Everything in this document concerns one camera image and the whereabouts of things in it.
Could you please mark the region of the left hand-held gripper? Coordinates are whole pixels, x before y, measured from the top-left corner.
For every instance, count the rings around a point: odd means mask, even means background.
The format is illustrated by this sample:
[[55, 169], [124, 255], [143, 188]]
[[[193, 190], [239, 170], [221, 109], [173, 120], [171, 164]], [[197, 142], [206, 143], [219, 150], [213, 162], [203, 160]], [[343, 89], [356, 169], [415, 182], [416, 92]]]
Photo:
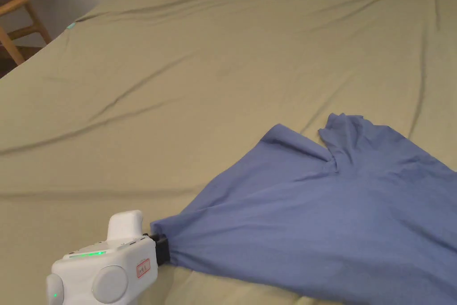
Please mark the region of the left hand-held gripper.
[[53, 263], [46, 278], [50, 305], [136, 305], [170, 262], [168, 239], [142, 231], [140, 210], [116, 213], [107, 239]]

